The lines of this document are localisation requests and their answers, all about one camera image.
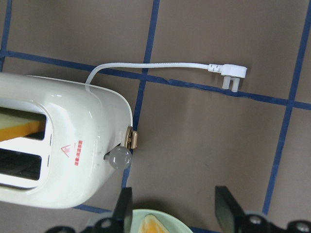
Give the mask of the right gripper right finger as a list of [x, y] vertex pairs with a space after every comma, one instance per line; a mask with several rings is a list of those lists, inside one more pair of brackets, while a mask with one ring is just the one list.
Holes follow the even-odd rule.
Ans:
[[239, 233], [245, 212], [226, 186], [215, 186], [214, 213], [223, 233]]

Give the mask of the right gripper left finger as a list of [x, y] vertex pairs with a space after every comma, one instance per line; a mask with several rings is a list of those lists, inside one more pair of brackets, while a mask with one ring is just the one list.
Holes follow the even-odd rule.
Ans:
[[121, 190], [112, 218], [117, 233], [130, 232], [133, 219], [133, 195], [131, 187], [125, 187]]

